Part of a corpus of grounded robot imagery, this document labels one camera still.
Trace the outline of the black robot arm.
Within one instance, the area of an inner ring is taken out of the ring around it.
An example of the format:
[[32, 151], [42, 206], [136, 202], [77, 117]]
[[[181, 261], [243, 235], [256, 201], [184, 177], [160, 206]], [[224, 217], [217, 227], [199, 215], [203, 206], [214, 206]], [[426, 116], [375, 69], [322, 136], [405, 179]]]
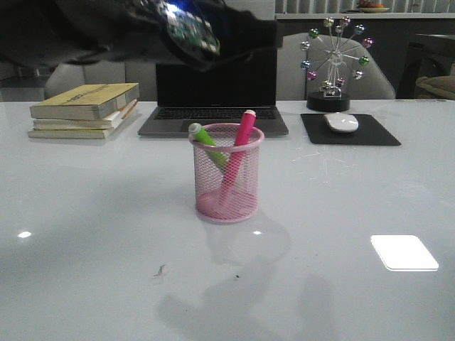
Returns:
[[282, 45], [224, 1], [2, 1], [1, 59], [22, 67], [147, 61], [209, 70]]

